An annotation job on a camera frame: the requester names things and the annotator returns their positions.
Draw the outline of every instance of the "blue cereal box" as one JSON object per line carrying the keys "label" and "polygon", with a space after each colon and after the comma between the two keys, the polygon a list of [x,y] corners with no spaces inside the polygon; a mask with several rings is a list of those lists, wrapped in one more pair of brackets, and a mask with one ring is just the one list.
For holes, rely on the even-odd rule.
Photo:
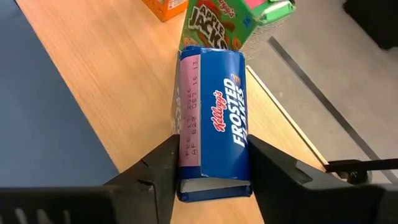
{"label": "blue cereal box", "polygon": [[250,196],[243,55],[186,47],[176,73],[172,129],[180,134],[178,198]]}

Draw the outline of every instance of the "gray floor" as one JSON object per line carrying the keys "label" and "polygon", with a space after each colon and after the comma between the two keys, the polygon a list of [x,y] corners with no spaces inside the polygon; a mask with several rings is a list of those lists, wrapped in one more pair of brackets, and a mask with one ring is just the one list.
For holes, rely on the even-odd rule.
{"label": "gray floor", "polygon": [[[396,158],[398,49],[379,49],[343,2],[298,1],[274,37],[378,157]],[[327,160],[369,160],[270,45],[249,64]],[[389,182],[381,172],[373,179]]]}

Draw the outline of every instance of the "green cereal box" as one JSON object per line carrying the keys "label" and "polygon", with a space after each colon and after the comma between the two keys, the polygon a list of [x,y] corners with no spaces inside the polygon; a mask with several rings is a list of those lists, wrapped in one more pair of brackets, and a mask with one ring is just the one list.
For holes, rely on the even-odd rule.
{"label": "green cereal box", "polygon": [[294,10],[292,0],[189,0],[180,50],[201,45],[250,58]]}

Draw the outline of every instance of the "table surface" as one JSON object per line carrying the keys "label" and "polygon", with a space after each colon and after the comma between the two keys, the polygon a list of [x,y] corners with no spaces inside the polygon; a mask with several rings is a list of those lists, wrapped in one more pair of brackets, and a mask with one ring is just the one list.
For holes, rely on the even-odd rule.
{"label": "table surface", "polygon": [[[160,22],[140,0],[18,0],[120,172],[170,136],[184,13]],[[247,73],[249,132],[322,165]],[[254,197],[182,203],[172,223],[262,223]]]}

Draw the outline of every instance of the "orange box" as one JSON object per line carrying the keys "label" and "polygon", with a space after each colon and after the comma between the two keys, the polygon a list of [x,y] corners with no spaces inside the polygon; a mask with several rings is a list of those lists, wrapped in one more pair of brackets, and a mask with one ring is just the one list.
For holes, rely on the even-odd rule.
{"label": "orange box", "polygon": [[180,14],[188,7],[188,0],[143,0],[149,9],[165,22]]}

